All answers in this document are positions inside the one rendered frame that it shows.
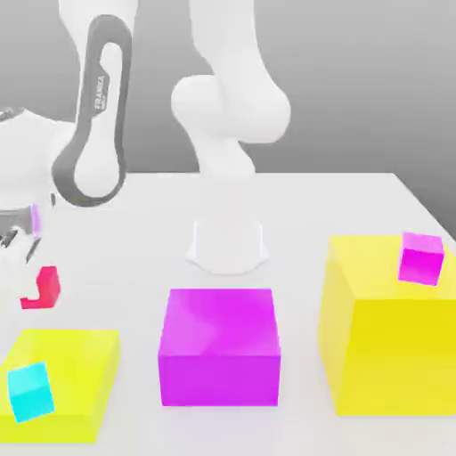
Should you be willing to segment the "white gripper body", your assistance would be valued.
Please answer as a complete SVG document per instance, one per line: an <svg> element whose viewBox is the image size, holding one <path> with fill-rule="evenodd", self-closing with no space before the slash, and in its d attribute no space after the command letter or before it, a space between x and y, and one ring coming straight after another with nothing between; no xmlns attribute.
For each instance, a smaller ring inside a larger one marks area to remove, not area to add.
<svg viewBox="0 0 456 456"><path fill-rule="evenodd" d="M0 286L35 287L40 266L34 256L41 239L9 232L0 237Z"/></svg>

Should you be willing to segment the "small red cube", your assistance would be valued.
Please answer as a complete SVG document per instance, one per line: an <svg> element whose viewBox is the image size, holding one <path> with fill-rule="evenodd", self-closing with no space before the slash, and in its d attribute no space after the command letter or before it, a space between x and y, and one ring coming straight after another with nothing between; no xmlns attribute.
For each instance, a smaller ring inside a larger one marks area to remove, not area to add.
<svg viewBox="0 0 456 456"><path fill-rule="evenodd" d="M53 308L61 293L61 284L57 268L53 265L43 266L37 276L37 289L39 297L29 299L22 297L22 309L49 309Z"/></svg>

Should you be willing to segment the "small cyan cube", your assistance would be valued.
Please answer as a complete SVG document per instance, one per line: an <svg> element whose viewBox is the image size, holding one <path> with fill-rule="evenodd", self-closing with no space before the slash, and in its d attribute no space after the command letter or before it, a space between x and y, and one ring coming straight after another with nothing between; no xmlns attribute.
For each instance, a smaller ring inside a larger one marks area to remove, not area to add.
<svg viewBox="0 0 456 456"><path fill-rule="evenodd" d="M55 411L45 362L9 370L7 393L17 423L24 423Z"/></svg>

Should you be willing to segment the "small magenta cube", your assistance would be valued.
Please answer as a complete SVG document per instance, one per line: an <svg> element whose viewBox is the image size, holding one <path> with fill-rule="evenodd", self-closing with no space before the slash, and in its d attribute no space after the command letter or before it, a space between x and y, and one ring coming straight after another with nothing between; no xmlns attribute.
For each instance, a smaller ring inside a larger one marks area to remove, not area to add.
<svg viewBox="0 0 456 456"><path fill-rule="evenodd" d="M397 279L435 287L444 262L442 238L416 232L403 232L398 255Z"/></svg>

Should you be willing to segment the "large lime yellow box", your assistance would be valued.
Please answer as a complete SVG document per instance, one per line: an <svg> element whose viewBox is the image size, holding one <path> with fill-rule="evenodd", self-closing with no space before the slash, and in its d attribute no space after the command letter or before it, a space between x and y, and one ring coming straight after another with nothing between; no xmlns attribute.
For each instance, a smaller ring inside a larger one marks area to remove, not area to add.
<svg viewBox="0 0 456 456"><path fill-rule="evenodd" d="M94 443L119 360L116 330L23 330L0 363L0 443ZM7 372L36 362L46 363L55 411L17 423Z"/></svg>

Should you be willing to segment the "large magenta box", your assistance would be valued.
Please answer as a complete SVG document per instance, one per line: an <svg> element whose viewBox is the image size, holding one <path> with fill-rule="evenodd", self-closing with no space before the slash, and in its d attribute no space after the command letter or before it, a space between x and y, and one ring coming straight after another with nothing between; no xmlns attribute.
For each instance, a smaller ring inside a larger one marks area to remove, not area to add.
<svg viewBox="0 0 456 456"><path fill-rule="evenodd" d="M171 289L161 331L165 406L275 406L281 346L270 289Z"/></svg>

